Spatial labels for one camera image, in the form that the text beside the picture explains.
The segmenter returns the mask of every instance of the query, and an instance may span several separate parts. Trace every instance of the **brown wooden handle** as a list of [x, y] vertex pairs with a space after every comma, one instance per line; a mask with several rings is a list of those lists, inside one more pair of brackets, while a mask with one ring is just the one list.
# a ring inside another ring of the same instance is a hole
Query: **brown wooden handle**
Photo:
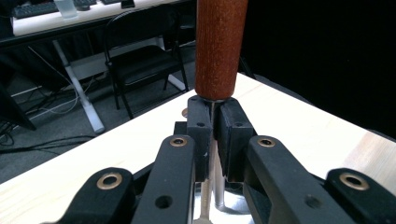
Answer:
[[248, 0], [198, 0], [195, 91], [207, 100], [233, 95]]

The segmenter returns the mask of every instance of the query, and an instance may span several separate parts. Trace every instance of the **light wood tabletop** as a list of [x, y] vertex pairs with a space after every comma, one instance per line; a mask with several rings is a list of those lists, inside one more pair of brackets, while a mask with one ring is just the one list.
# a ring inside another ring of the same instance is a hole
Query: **light wood tabletop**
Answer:
[[[0, 223], [42, 223], [59, 219], [76, 192], [107, 167], [132, 173], [155, 160], [172, 135], [190, 91], [120, 127], [0, 185]], [[348, 167], [396, 194], [396, 143], [303, 103], [260, 82], [237, 76], [233, 97], [258, 134], [279, 139], [312, 174]]]

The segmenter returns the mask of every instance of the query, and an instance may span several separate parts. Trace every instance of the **desk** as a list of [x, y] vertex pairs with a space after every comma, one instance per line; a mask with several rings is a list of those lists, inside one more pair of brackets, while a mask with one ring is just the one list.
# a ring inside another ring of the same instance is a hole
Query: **desk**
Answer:
[[[70, 63], [64, 56], [64, 52], [57, 39], [64, 37], [65, 35], [86, 32], [87, 30], [102, 27], [110, 20], [110, 18], [126, 10], [140, 10], [160, 4], [179, 3], [183, 1], [135, 0], [134, 2], [135, 7], [122, 9], [120, 7], [120, 3], [103, 5], [102, 2], [98, 1], [96, 5], [91, 6], [90, 10], [79, 11], [76, 18], [67, 20], [62, 18], [60, 12], [54, 12], [27, 19], [14, 19], [13, 32], [17, 38], [9, 39], [8, 41], [0, 41], [0, 47], [2, 47], [2, 49], [12, 47], [16, 48], [20, 45], [29, 45], [39, 41], [51, 40], [62, 59], [67, 75], [69, 75], [70, 80], [72, 81], [73, 86], [78, 93], [81, 104], [85, 113], [87, 114], [87, 118], [90, 120], [93, 130], [96, 133], [101, 133], [105, 130], [105, 127], [98, 117], [95, 108], [86, 96], [84, 90], [81, 88], [78, 80], [98, 74], [100, 72], [105, 72], [106, 67], [104, 54], [101, 53], [98, 55], [93, 55], [89, 58], [80, 60], [79, 62]], [[184, 86], [180, 85], [180, 81], [178, 81], [176, 78], [170, 76], [169, 81], [175, 84], [178, 88], [184, 90], [181, 88]]]
[[[181, 111], [194, 94], [189, 91], [2, 184], [0, 222], [55, 221], [95, 172], [120, 167], [135, 173], [150, 164], [174, 122], [185, 120]], [[309, 172], [325, 178], [333, 168], [352, 168], [396, 194], [396, 143], [242, 75], [233, 97], [258, 134], [282, 141]]]

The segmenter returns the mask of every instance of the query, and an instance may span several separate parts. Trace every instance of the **plastic cup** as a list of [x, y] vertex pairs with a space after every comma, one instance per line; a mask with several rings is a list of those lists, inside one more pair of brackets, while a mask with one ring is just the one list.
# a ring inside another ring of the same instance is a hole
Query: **plastic cup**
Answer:
[[53, 2], [61, 12], [64, 19], [70, 19], [77, 16], [77, 10], [74, 6], [73, 0], [54, 0]]

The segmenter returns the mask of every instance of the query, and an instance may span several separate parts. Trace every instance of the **computer mouse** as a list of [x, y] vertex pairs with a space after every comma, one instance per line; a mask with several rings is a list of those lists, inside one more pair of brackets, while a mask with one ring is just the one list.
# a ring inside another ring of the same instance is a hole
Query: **computer mouse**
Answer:
[[77, 11], [88, 11], [90, 9], [91, 9], [91, 6], [79, 6], [79, 7], [76, 7]]

